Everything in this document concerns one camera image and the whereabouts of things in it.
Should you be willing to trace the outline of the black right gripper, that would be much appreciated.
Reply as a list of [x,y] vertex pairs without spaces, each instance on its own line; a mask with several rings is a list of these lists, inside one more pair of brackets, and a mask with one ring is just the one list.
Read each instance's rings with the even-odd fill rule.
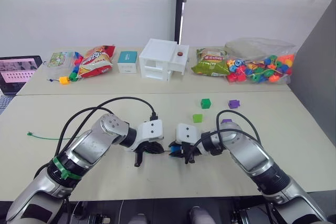
[[199,149],[194,147],[192,144],[183,142],[182,144],[177,142],[172,142],[169,147],[182,147],[183,153],[170,153],[170,156],[177,158],[184,158],[185,164],[195,163],[195,157],[199,156]]

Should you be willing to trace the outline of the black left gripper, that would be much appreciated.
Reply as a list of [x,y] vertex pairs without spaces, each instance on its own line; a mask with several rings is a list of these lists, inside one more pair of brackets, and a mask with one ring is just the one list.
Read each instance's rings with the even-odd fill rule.
[[143,161],[143,153],[162,154],[163,146],[158,142],[143,142],[135,149],[135,167],[140,167]]

